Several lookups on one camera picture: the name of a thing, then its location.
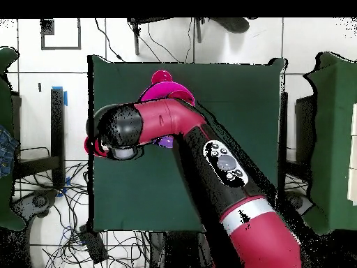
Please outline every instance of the black device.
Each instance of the black device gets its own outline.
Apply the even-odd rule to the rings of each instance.
[[[108,259],[108,252],[103,244],[102,237],[97,232],[88,232],[86,225],[79,227],[79,238],[88,248],[88,253],[94,264],[101,263]]]

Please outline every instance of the robot control buttons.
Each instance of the robot control buttons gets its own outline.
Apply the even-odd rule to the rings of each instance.
[[[220,170],[228,172],[236,168],[236,160],[230,155],[221,155],[218,159],[217,166]]]
[[[229,173],[227,174],[227,179],[228,179],[228,180],[233,180],[233,179],[234,179],[234,175],[229,172]]]
[[[210,163],[219,180],[226,186],[245,186],[248,176],[230,152],[230,150],[218,140],[209,140],[203,148],[203,155]]]

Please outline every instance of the purple object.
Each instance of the purple object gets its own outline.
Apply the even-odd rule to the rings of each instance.
[[[165,148],[172,148],[174,146],[174,137],[171,135],[166,135],[158,139],[156,144]]]

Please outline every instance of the blue tape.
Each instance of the blue tape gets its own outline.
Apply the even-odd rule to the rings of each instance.
[[[68,101],[67,101],[67,91],[63,93],[63,102],[65,106],[68,106]]]
[[[70,185],[70,177],[66,177],[66,185],[67,185],[67,186]],[[63,192],[63,193],[67,193],[67,188],[63,188],[63,189],[62,189],[62,192]],[[58,198],[61,198],[62,196],[63,196],[62,193],[59,193],[59,194],[57,195]]]

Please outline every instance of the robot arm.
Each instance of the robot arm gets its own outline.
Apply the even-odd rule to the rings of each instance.
[[[96,121],[96,137],[107,145],[112,159],[125,159],[133,147],[164,135],[175,136],[178,145],[190,151],[204,198],[244,268],[301,268],[298,242],[194,107],[174,98],[151,100],[111,106]]]

